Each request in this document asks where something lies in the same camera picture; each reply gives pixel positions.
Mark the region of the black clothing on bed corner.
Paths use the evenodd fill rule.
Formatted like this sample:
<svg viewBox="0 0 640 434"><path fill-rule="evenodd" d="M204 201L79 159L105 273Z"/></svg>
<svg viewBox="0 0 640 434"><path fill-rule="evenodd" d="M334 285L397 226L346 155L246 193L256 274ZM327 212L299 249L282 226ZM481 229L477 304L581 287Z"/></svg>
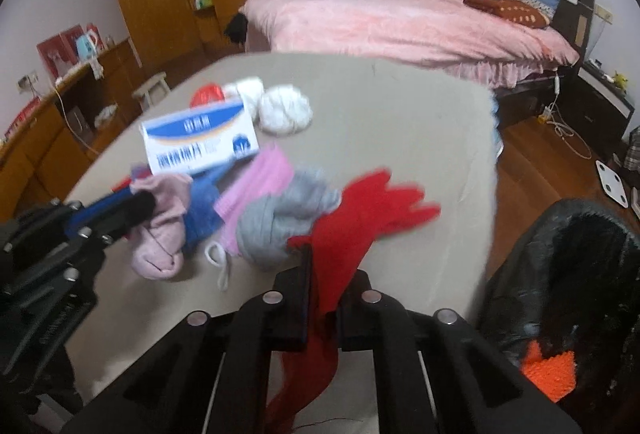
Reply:
<svg viewBox="0 0 640 434"><path fill-rule="evenodd" d="M224 28L224 36L237 46L243 47L248 32L248 19L242 12L237 12Z"/></svg>

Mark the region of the orange foam net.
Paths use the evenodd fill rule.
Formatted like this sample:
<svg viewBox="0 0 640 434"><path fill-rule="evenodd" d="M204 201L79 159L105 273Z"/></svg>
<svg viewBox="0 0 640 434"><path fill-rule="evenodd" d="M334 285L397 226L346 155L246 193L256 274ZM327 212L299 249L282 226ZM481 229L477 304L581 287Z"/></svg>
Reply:
<svg viewBox="0 0 640 434"><path fill-rule="evenodd" d="M527 345L521 362L521 373L552 402L559 402L576 388L574 352L567 350L544 358L536 340Z"/></svg>

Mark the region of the grey sock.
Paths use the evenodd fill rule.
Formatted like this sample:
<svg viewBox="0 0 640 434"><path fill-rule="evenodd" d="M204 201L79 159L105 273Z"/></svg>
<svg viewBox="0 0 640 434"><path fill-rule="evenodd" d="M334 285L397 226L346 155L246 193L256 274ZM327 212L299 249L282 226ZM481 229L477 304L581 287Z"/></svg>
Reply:
<svg viewBox="0 0 640 434"><path fill-rule="evenodd" d="M291 256L288 240L308 235L341 202L341 191L319 171L296 170L284 191L250 202L242 213L235 229L239 256L261 270L276 269Z"/></svg>

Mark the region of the pink face mask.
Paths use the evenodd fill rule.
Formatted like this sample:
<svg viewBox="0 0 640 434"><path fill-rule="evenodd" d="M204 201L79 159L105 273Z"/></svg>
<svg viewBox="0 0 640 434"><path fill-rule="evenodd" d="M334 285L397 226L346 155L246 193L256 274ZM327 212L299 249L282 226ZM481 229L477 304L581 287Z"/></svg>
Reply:
<svg viewBox="0 0 640 434"><path fill-rule="evenodd" d="M284 152L276 144L268 144L260 148L215 202L213 210L220 217L222 225L206 244L204 254L207 261L219 269L217 287L222 292L229 285L230 258L239 255L235 229L242 213L250 202L263 196L280 194L293 177L293 165Z"/></svg>

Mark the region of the white tissue wad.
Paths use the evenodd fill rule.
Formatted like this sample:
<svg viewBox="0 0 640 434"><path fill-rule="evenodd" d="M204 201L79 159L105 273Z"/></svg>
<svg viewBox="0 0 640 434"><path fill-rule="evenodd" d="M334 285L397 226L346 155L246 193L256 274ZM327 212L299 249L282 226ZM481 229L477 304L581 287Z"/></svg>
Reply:
<svg viewBox="0 0 640 434"><path fill-rule="evenodd" d="M306 130L313 117L308 97L293 85L268 88L257 106L259 127L270 135L288 136Z"/></svg>
<svg viewBox="0 0 640 434"><path fill-rule="evenodd" d="M252 120L257 120L260 98L265 94L264 83L261 79L257 76L249 76L224 84L221 89L225 100L240 98Z"/></svg>

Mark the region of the pink sock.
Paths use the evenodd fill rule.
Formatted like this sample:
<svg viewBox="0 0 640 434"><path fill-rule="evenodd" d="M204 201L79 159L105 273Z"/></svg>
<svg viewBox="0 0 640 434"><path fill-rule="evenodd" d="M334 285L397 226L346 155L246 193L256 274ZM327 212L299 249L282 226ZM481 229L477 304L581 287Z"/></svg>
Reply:
<svg viewBox="0 0 640 434"><path fill-rule="evenodd" d="M132 269L149 280L175 277L182 269L186 244L184 216L191 203L192 177L158 174L134 180L131 192L147 191L155 198L150 218L130 234Z"/></svg>

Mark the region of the black lined trash bin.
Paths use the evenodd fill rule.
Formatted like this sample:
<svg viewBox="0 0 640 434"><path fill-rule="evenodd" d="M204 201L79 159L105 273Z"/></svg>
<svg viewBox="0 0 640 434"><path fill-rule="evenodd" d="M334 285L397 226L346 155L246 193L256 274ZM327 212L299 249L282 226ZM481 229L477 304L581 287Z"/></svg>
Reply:
<svg viewBox="0 0 640 434"><path fill-rule="evenodd" d="M537 342L574 355L559 401L585 433L639 429L639 236L597 202L546 209L490 277L477 313L484 338L521 367Z"/></svg>

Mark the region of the wooden side cabinet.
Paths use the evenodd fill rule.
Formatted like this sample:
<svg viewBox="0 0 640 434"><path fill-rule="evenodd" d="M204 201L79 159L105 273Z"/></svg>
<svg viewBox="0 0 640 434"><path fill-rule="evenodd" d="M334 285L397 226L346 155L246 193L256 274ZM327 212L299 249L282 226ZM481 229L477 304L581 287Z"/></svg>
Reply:
<svg viewBox="0 0 640 434"><path fill-rule="evenodd" d="M134 91L144 81L129 41L98 57L43 98L1 147L1 219L65 199L100 153L141 114Z"/></svg>

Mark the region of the beige table cloth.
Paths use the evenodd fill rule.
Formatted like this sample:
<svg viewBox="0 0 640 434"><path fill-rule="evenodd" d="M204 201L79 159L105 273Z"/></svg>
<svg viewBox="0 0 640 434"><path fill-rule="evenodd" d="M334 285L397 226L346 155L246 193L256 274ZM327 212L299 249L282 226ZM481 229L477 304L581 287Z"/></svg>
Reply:
<svg viewBox="0 0 640 434"><path fill-rule="evenodd" d="M383 59L250 54L191 76L148 111L185 109L208 83L248 78L265 88L296 87L311 124L286 137L260 136L281 150L294 177L280 196L260 196L241 211L232 237L228 287L207 258L206 239L175 278L151 281L131 267L126 241L106 252L96 277L98 305L67 342L80 396L93 399L192 310L221 315L267 290L293 264L288 238L306 234L338 193L363 174L387 168L394 184L415 183L440 206L431 222L373 243L362 262L372 284L409 310L449 307L471 318L480 299L496 212L495 96L486 86Z"/></svg>

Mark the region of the blue white carton box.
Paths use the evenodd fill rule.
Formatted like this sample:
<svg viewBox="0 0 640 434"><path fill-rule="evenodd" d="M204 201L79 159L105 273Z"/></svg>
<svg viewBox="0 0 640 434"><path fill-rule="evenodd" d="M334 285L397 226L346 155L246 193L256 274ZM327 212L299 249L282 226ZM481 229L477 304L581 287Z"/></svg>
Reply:
<svg viewBox="0 0 640 434"><path fill-rule="evenodd" d="M155 175L196 174L259 151L252 117L240 100L166 114L142 122L140 128Z"/></svg>

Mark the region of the black white nightstand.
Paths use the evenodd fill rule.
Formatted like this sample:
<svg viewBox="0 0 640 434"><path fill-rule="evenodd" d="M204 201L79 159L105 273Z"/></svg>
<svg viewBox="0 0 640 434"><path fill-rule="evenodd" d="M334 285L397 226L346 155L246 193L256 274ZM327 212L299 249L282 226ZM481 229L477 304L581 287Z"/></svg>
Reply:
<svg viewBox="0 0 640 434"><path fill-rule="evenodd" d="M628 96L589 62L562 84L558 107L564 121L605 160L620 149L634 115Z"/></svg>

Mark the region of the blue plastic wad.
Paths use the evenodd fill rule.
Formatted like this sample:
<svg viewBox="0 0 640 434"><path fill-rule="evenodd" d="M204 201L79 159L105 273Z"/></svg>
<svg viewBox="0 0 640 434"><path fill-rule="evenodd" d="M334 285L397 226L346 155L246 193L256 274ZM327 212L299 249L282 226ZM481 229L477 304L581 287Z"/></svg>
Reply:
<svg viewBox="0 0 640 434"><path fill-rule="evenodd" d="M189 209L183 217L186 242L182 253L186 258L190 258L198 245L224 224L214 206L220 197L218 183L229 173L232 166L233 162L227 162L193 176Z"/></svg>

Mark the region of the white bathroom scale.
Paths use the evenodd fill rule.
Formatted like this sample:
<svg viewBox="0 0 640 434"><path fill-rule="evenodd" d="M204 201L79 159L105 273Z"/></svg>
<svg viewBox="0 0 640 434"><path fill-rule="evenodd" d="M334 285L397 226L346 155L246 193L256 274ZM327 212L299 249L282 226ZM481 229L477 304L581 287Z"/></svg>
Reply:
<svg viewBox="0 0 640 434"><path fill-rule="evenodd" d="M594 164L603 192L619 206L628 209L629 201L620 176L600 160L595 160Z"/></svg>

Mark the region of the red plastic bag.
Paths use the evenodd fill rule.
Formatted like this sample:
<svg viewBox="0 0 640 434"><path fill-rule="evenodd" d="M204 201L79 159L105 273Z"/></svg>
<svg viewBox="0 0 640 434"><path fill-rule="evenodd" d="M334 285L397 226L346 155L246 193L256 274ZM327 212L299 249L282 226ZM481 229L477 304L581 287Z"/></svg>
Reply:
<svg viewBox="0 0 640 434"><path fill-rule="evenodd" d="M216 83L208 83L200 87L191 97L189 107L196 108L223 102L226 99L222 87Z"/></svg>

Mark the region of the red glove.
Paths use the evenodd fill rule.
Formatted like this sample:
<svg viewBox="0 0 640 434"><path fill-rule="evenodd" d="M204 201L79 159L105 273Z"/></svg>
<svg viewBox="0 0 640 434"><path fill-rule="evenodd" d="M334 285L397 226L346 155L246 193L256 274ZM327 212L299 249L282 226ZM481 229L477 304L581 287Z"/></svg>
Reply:
<svg viewBox="0 0 640 434"><path fill-rule="evenodd" d="M151 169L147 164L135 164L131 167L130 173L125 176L116 185L111 186L111 192L121 191L130 186L135 180L143 180L152 175Z"/></svg>
<svg viewBox="0 0 640 434"><path fill-rule="evenodd" d="M416 184L390 184L387 168L352 180L332 213L320 217L306 236L288 239L294 249L311 248L312 279L307 344L282 355L283 386L266 409L266 431L288 433L296 414L330 385L338 365L338 341L326 316L338 302L376 239L406 232L439 217L437 202L424 200Z"/></svg>

